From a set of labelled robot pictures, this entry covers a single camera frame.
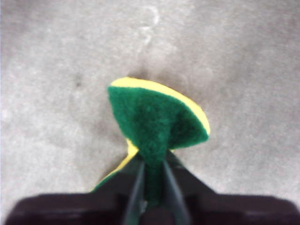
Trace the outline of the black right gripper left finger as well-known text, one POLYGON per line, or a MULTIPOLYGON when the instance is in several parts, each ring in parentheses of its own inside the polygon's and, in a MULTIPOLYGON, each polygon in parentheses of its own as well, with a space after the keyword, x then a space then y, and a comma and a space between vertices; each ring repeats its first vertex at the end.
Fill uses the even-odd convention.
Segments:
POLYGON ((145 209, 143 159, 136 155, 96 190, 20 200, 7 225, 136 225, 145 209))

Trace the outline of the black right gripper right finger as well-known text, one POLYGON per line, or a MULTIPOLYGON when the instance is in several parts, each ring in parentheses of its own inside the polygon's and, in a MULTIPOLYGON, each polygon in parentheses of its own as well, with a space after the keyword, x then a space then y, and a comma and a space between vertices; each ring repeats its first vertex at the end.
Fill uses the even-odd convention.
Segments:
POLYGON ((177 225, 298 225, 300 212, 286 199, 215 192, 170 151, 163 162, 163 203, 177 225))

